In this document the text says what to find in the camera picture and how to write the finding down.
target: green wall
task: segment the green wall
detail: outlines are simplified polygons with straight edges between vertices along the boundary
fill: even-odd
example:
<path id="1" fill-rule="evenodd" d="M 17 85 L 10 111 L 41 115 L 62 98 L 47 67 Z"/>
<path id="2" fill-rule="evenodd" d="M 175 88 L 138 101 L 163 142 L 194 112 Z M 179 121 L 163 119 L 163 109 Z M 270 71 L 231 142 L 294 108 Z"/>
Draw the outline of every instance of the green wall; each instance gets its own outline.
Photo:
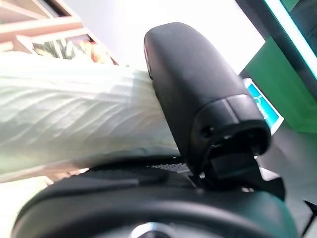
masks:
<path id="1" fill-rule="evenodd" d="M 273 38 L 246 70 L 294 130 L 317 132 L 317 103 Z"/>
<path id="2" fill-rule="evenodd" d="M 299 2 L 299 0 L 281 0 L 288 11 L 292 10 L 293 7 Z"/>

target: teal light strip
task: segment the teal light strip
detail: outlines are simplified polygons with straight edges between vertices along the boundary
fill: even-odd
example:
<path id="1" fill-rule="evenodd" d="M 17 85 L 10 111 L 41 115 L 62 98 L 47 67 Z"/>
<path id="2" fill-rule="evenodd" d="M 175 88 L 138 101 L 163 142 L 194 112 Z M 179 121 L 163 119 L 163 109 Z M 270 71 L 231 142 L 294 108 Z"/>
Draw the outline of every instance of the teal light strip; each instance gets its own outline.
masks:
<path id="1" fill-rule="evenodd" d="M 280 0 L 264 0 L 317 80 L 317 58 Z"/>

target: white fabric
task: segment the white fabric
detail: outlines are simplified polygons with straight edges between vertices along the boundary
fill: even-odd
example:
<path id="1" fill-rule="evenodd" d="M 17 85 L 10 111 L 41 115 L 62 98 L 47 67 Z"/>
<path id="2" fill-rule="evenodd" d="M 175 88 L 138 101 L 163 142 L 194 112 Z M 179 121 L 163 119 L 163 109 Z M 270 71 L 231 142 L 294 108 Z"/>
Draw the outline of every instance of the white fabric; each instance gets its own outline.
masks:
<path id="1" fill-rule="evenodd" d="M 0 54 L 0 181 L 179 152 L 145 71 Z"/>

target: blue sign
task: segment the blue sign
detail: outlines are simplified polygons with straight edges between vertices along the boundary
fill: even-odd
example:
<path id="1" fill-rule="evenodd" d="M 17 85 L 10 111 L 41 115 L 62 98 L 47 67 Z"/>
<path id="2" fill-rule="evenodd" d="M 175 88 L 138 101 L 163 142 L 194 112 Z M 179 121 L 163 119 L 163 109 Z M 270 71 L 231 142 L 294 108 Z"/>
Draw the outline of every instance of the blue sign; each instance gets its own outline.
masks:
<path id="1" fill-rule="evenodd" d="M 271 129 L 271 134 L 274 134 L 281 126 L 284 118 L 273 107 L 269 100 L 263 95 L 263 93 L 257 88 L 254 82 L 247 78 L 244 80 L 244 84 L 247 87 L 249 93 L 254 98 L 260 112 L 262 113 L 266 123 Z"/>

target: shelf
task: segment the shelf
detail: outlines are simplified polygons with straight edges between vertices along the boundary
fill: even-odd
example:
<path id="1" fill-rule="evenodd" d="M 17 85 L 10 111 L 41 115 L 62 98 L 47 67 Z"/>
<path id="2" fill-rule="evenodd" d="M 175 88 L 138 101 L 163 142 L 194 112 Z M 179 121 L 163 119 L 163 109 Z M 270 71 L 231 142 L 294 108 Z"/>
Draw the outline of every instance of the shelf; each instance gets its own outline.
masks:
<path id="1" fill-rule="evenodd" d="M 45 18 L 32 11 L 0 0 L 0 20 L 5 23 L 21 22 Z"/>
<path id="2" fill-rule="evenodd" d="M 0 27 L 0 43 L 11 41 L 16 35 L 33 37 L 83 27 L 80 18 L 73 16 L 3 24 Z"/>
<path id="3" fill-rule="evenodd" d="M 2 2 L 10 3 L 46 18 L 53 18 L 53 16 L 43 7 L 43 5 L 38 0 L 2 0 Z"/>
<path id="4" fill-rule="evenodd" d="M 13 42 L 12 41 L 0 43 L 0 52 L 11 51 L 11 50 L 13 50 Z"/>

